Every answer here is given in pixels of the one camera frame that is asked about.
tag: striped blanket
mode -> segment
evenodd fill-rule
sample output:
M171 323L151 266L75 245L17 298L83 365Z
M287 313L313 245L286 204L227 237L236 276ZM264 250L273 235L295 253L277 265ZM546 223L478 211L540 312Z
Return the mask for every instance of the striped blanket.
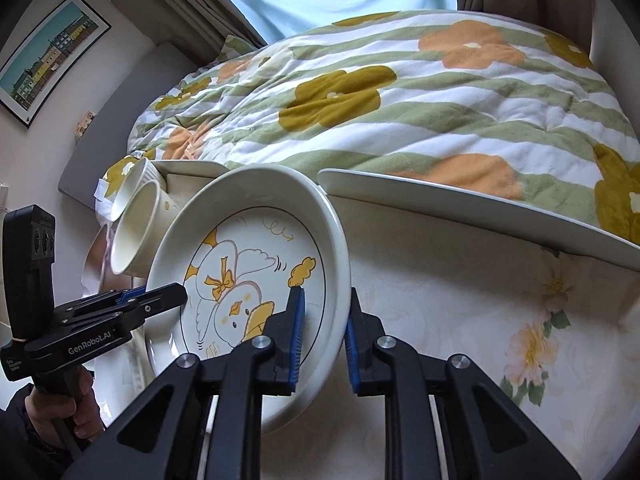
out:
M640 244L640 144L612 89L566 38L498 16L362 16L205 67L129 151L449 184Z

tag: finger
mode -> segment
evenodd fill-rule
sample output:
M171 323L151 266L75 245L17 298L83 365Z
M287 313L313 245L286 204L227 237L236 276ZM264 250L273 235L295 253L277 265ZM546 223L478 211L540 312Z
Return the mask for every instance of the finger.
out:
M104 431L102 421L99 416L90 420L86 424L76 426L75 432L79 438L95 438Z
M85 367L80 367L80 372L78 374L78 387L83 395L89 393L89 390L94 385L94 378L89 373Z
M44 394L37 388L25 399L24 405L31 420L67 418L76 412L76 402L71 397Z
M98 403L95 402L94 391L89 390L89 393L87 393L78 403L78 409L74 414L74 422L78 426L82 426L83 424L94 420L95 417L99 416L99 413L100 407L98 407Z

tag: yellow bow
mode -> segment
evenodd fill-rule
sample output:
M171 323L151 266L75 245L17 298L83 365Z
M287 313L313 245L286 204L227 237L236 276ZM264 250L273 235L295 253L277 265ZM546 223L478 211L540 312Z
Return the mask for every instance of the yellow bow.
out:
M231 273L231 270L226 270L226 259L228 256L225 256L224 258L220 258L220 275L222 277L222 280L216 280L213 279L210 276L207 276L204 279L204 284L205 285L212 285L213 289L211 289L211 293L213 294L213 298L216 301L220 300L220 297L222 297L222 293L227 290L228 288L233 287L236 282L234 281L234 276Z

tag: wall outlet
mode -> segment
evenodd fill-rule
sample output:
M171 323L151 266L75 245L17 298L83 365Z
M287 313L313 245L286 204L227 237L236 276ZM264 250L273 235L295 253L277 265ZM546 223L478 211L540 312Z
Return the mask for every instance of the wall outlet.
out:
M9 186L0 182L0 209L6 207L6 196L9 193Z

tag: white oval plate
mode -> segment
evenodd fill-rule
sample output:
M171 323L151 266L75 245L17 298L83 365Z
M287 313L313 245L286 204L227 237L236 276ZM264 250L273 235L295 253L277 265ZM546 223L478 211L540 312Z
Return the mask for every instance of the white oval plate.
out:
M640 270L640 247L584 222L459 187L364 171L325 169L318 182L332 196L453 220L569 254Z
M316 184L282 166L246 166L201 190L169 228L149 290L182 283L189 301L145 323L159 374L184 352L226 354L284 310L289 287L305 289L300 381L292 397L265 397L262 432L300 414L324 384L349 313L349 255L338 217Z
M130 341L94 359L95 401L106 426L153 380L144 354L143 333L142 328L135 329Z
M217 178L229 171L222 164L210 160L152 160L151 163L162 176L173 173L184 176Z

